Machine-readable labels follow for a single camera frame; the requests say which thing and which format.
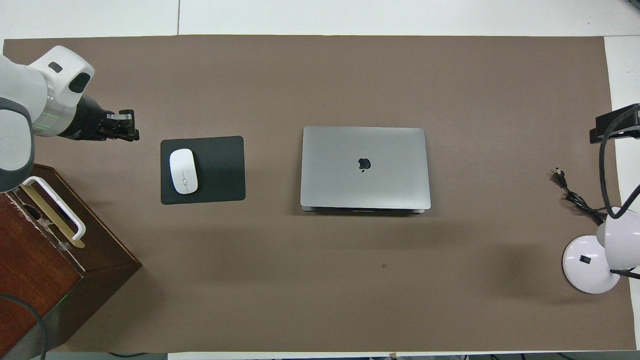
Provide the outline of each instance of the drawer handle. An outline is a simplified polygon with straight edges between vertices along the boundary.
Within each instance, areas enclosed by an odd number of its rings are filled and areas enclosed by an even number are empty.
[[[49,184],[47,184],[47,181],[45,181],[45,179],[42,179],[41,177],[38,177],[38,176],[31,176],[31,177],[28,177],[25,181],[23,181],[22,185],[31,186],[31,184],[33,184],[34,181],[40,184],[40,186],[44,189],[44,191],[47,192],[47,194],[51,197],[51,199],[53,199],[53,201],[55,201],[56,204],[58,204],[58,206],[62,209],[62,211],[64,211],[65,214],[67,214],[67,216],[71,219],[71,221],[74,222],[78,230],[76,231],[75,235],[73,235],[72,239],[75,241],[80,240],[80,238],[84,235],[84,232],[86,231],[84,222],[80,220],[80,218],[76,215],[76,213],[74,213],[73,210],[71,210],[71,208],[67,205],[67,203],[64,200],[62,200],[60,196],[58,196],[58,194],[51,188],[51,186],[49,186]]]

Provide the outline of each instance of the laptop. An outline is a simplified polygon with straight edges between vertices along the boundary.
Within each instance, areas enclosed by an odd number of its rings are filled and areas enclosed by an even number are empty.
[[[397,211],[431,207],[423,129],[307,126],[300,205],[305,211]]]

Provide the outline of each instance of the wooden drawer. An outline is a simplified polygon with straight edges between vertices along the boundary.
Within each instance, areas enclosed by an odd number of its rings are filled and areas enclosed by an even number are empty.
[[[75,333],[141,266],[118,238],[51,167],[41,177],[84,222],[84,248],[73,246],[22,189],[0,194],[0,292],[30,303],[43,316],[49,348]],[[71,229],[76,225],[34,184],[33,189]],[[40,352],[33,315],[0,299],[0,356],[27,359]]]

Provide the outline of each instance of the mouse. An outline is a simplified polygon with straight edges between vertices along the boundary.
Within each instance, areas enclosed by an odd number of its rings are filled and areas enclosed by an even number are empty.
[[[169,170],[175,191],[183,195],[198,190],[198,175],[190,149],[177,149],[169,155]]]

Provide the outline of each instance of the black mouse pad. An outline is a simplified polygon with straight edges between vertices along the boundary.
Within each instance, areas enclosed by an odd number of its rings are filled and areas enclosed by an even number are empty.
[[[198,189],[180,194],[173,187],[169,155],[177,149],[193,153]],[[244,185],[244,139],[242,136],[174,139],[160,143],[160,199],[163,204],[235,201],[246,196]]]

